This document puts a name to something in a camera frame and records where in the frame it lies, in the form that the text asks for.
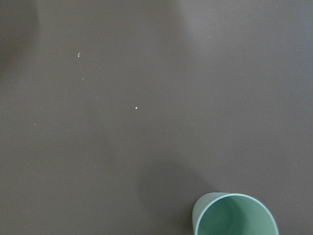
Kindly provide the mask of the green cup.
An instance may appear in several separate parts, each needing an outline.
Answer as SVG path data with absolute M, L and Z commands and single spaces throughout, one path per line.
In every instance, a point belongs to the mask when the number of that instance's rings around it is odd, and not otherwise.
M 278 235 L 276 221 L 257 199 L 240 193 L 212 192 L 192 210 L 195 235 Z

